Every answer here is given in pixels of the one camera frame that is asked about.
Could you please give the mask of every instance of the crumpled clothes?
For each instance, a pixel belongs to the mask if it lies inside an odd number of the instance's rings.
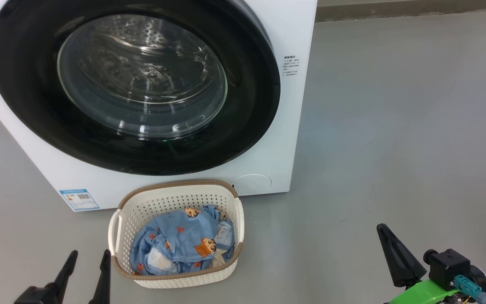
[[[135,274],[170,275],[201,271],[228,261],[235,236],[232,222],[215,205],[185,208],[156,216],[136,235],[130,250]]]

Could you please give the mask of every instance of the white plastic basket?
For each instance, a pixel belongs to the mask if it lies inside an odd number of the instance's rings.
[[[136,233],[154,216],[171,210],[217,205],[234,225],[234,254],[218,267],[176,275],[136,275],[129,263],[130,248]],[[216,180],[164,183],[137,189],[127,195],[113,214],[108,227],[108,247],[112,262],[124,277],[147,288],[181,288],[205,285],[229,277],[238,263],[245,236],[243,206],[229,184]]]

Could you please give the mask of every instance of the brown basket rim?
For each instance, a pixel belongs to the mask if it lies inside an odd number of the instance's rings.
[[[228,183],[224,181],[219,181],[217,179],[194,179],[194,180],[189,180],[189,181],[177,181],[177,182],[168,182],[168,183],[160,183],[156,185],[148,185],[146,187],[141,187],[133,192],[130,192],[121,200],[121,203],[119,204],[119,209],[123,209],[125,204],[135,195],[150,191],[150,190],[156,190],[156,189],[162,189],[162,188],[171,188],[171,187],[179,187],[179,186],[184,186],[184,185],[220,185],[228,191],[230,191],[234,198],[238,198],[238,193],[235,191],[235,189]],[[218,267],[213,267],[210,269],[205,269],[203,271],[197,271],[197,272],[191,272],[191,273],[180,273],[180,274],[172,274],[172,275],[136,275],[136,274],[129,274],[127,271],[124,271],[121,265],[119,264],[119,261],[115,255],[112,256],[112,262],[114,264],[114,267],[116,268],[117,272],[122,275],[123,277],[126,277],[127,279],[135,280],[135,281],[160,281],[160,280],[177,280],[177,279],[185,279],[188,277],[198,277],[200,275],[206,275],[218,271],[222,271],[228,267],[230,267],[235,261],[237,261],[239,254],[241,253],[241,248],[243,247],[243,242],[239,242],[237,248],[234,251],[234,255],[228,261],[228,263],[225,263],[221,266]]]

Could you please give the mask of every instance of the washing machine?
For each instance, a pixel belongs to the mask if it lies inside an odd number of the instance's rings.
[[[287,192],[315,13],[316,0],[0,0],[0,120],[74,211],[181,179]]]

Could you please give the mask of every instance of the gray floor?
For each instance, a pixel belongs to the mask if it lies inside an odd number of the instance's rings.
[[[243,205],[229,279],[148,290],[114,273],[112,303],[380,304],[401,289],[378,223],[486,271],[486,13],[317,24],[292,190]],[[71,212],[0,124],[0,303],[74,249],[65,302],[88,302],[111,214]]]
[[[318,0],[318,6],[361,4],[361,3],[375,3],[375,2],[393,2],[393,1],[403,1],[403,0]]]

